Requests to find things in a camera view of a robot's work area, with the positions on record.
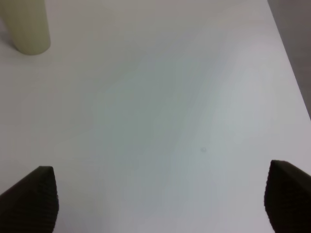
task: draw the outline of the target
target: gray floor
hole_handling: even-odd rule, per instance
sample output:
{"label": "gray floor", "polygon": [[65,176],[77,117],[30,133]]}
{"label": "gray floor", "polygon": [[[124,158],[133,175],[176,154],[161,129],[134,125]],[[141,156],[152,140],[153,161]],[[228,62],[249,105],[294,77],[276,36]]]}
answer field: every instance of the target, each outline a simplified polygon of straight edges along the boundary
{"label": "gray floor", "polygon": [[269,4],[311,117],[311,2],[269,0]]}

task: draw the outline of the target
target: beige cylindrical object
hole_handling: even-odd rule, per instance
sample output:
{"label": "beige cylindrical object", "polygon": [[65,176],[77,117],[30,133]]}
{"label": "beige cylindrical object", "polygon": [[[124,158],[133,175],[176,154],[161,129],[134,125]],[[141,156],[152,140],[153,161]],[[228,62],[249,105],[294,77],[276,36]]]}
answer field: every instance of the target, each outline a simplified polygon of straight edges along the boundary
{"label": "beige cylindrical object", "polygon": [[50,47],[44,0],[0,0],[0,16],[21,53],[36,55]]}

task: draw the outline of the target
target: cream cylinder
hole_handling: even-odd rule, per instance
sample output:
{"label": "cream cylinder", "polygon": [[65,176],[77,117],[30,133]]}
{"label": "cream cylinder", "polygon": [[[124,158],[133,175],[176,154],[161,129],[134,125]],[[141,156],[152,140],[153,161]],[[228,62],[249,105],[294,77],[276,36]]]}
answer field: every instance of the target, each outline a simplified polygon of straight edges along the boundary
{"label": "cream cylinder", "polygon": [[21,53],[37,55],[50,47],[44,0],[0,0],[0,16]]}

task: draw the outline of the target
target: cylinder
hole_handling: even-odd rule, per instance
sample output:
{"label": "cylinder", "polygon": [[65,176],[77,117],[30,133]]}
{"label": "cylinder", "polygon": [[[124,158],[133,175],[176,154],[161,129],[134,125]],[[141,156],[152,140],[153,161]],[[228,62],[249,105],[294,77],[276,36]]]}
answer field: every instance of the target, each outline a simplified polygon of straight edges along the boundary
{"label": "cylinder", "polygon": [[50,47],[44,0],[0,0],[0,16],[21,53],[37,55]]}

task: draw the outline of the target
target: white table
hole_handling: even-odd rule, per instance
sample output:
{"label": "white table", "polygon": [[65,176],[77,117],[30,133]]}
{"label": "white table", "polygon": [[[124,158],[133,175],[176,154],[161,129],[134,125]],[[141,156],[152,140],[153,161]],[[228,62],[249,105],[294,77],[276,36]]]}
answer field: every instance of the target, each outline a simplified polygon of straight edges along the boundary
{"label": "white table", "polygon": [[265,0],[47,9],[45,54],[0,43],[0,192],[51,165],[55,233],[273,232],[270,160],[311,173],[311,122]]}

